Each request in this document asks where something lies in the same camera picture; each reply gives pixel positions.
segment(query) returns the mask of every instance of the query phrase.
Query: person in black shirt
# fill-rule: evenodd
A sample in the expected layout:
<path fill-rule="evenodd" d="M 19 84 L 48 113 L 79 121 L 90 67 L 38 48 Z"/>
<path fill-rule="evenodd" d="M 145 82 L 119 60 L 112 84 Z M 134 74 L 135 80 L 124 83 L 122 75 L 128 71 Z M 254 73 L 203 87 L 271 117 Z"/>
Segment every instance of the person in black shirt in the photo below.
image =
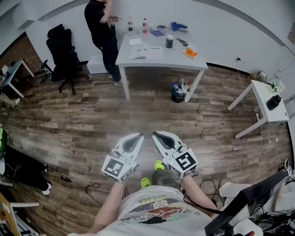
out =
<path fill-rule="evenodd" d="M 91 32 L 94 45 L 102 52 L 103 62 L 109 72 L 109 78 L 115 80 L 116 86 L 123 86 L 119 67 L 116 66 L 118 46 L 113 22 L 119 18 L 111 16 L 112 0 L 90 0 L 84 15 Z"/>

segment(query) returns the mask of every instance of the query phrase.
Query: computer monitor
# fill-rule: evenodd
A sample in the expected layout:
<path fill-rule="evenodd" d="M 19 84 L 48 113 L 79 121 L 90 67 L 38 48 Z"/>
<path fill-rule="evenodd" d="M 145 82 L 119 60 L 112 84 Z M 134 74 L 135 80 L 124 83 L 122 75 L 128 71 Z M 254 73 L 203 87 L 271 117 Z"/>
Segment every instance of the computer monitor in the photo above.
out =
<path fill-rule="evenodd" d="M 232 235 L 234 226 L 258 212 L 271 198 L 277 185 L 281 185 L 286 173 L 281 170 L 273 176 L 248 187 L 205 227 L 207 236 Z"/>

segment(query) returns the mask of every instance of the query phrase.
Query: black and white square marker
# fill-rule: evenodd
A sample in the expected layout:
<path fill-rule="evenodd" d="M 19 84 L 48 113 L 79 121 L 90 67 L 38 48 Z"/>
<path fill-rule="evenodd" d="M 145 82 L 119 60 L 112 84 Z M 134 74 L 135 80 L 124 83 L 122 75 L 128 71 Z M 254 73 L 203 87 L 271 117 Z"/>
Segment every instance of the black and white square marker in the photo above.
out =
<path fill-rule="evenodd" d="M 114 159 L 110 159 L 109 163 L 105 167 L 105 172 L 114 175 L 116 177 L 119 176 L 121 170 L 123 168 L 123 163 L 118 162 Z"/>
<path fill-rule="evenodd" d="M 178 170 L 174 169 L 171 165 L 168 165 L 168 170 L 170 170 L 173 174 L 180 178 L 181 173 Z"/>
<path fill-rule="evenodd" d="M 183 174 L 183 177 L 186 177 L 187 175 L 189 175 L 191 172 L 193 172 L 195 170 L 196 166 L 194 166 L 193 168 L 191 168 L 190 170 L 188 170 L 187 172 L 185 172 Z"/>
<path fill-rule="evenodd" d="M 196 163 L 196 161 L 192 158 L 192 156 L 188 152 L 177 157 L 175 160 L 183 171 L 187 170 L 188 168 L 190 168 L 192 165 Z"/>
<path fill-rule="evenodd" d="M 125 179 L 127 179 L 129 177 L 129 175 L 132 174 L 132 169 L 130 169 L 126 174 L 124 174 L 122 177 L 121 177 L 121 181 L 123 182 Z"/>
<path fill-rule="evenodd" d="M 110 179 L 113 179 L 113 180 L 115 180 L 115 181 L 117 181 L 117 182 L 119 182 L 115 177 L 113 177 L 113 176 L 110 176 L 110 175 L 108 175 L 108 174 L 106 174 L 105 173 L 105 175 L 106 175 L 106 177 L 108 177 L 108 178 L 110 178 Z"/>

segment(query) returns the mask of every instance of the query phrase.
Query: black pants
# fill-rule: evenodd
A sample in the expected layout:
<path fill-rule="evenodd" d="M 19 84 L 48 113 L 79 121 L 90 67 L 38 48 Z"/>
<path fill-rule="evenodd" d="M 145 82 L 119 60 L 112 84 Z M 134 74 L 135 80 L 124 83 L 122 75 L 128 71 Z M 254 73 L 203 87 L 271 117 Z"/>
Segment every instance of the black pants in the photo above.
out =
<path fill-rule="evenodd" d="M 42 172 L 45 171 L 45 165 L 41 162 L 23 154 L 19 151 L 7 147 L 6 153 L 3 155 L 5 160 L 5 171 L 3 176 L 15 182 L 24 183 L 29 186 L 45 191 L 48 189 L 47 180 Z"/>
<path fill-rule="evenodd" d="M 116 82 L 119 82 L 121 80 L 121 74 L 119 67 L 116 65 L 119 54 L 117 42 L 115 35 L 104 42 L 93 40 L 94 45 L 102 52 L 103 63 L 106 70 L 112 75 Z"/>

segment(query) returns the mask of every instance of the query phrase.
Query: brick wall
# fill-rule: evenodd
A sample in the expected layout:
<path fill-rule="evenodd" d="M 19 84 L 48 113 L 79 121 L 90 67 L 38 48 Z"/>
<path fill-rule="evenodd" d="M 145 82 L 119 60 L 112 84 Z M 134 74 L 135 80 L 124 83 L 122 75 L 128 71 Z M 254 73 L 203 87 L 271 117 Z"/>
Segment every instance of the brick wall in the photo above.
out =
<path fill-rule="evenodd" d="M 0 56 L 0 69 L 3 65 L 10 66 L 12 61 L 17 62 L 23 59 L 33 73 L 40 71 L 42 62 L 33 48 L 28 36 L 24 33 Z M 29 75 L 26 69 L 21 66 L 15 77 L 22 78 Z"/>

